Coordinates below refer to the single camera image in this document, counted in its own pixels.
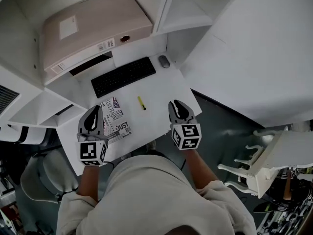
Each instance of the beige shirt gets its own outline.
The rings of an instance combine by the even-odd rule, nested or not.
[[[177,227],[200,235],[256,234],[251,214],[221,181],[195,191],[170,160],[143,155],[113,170],[98,204],[64,195],[57,235],[165,235]]]

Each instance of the pen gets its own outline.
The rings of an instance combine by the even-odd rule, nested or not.
[[[139,104],[141,105],[142,109],[145,111],[147,108],[145,107],[145,105],[143,104],[140,96],[137,97],[138,98],[138,101],[139,101]]]

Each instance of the gray floor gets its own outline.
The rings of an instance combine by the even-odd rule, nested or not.
[[[226,171],[218,170],[217,165],[222,163],[236,167],[238,164],[233,161],[235,158],[247,159],[250,154],[253,154],[253,152],[245,149],[247,144],[266,145],[263,139],[252,135],[252,131],[257,129],[258,125],[200,97],[196,98],[202,109],[202,113],[197,116],[202,131],[202,141],[198,152],[220,180],[226,181],[231,179],[236,181],[237,177]],[[158,151],[164,153],[178,167],[182,166],[184,158],[174,146],[169,134],[158,138],[156,143]],[[144,151],[145,147],[142,147],[133,152],[133,154],[138,155]],[[101,167],[99,196],[102,196],[105,191],[111,170],[111,164]],[[187,166],[182,171],[191,182]],[[263,200],[259,200],[255,196],[243,194],[237,190],[234,191],[251,213],[255,206],[263,202]],[[21,218],[27,231],[35,230],[36,220],[49,224],[55,230],[59,205],[32,201],[25,196],[20,188],[16,189],[16,196]],[[252,213],[252,215],[256,226],[258,226],[264,215],[256,213]]]

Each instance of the white sleeve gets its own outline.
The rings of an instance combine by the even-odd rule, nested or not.
[[[56,234],[77,234],[77,227],[96,205],[96,201],[91,197],[80,196],[75,192],[65,194],[59,209]]]
[[[233,190],[226,187],[222,181],[211,181],[206,187],[196,191],[227,211],[235,232],[242,232],[245,235],[256,234],[253,217]]]

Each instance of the keyboard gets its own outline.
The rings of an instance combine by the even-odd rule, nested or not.
[[[144,57],[91,80],[97,98],[156,73],[150,59]]]

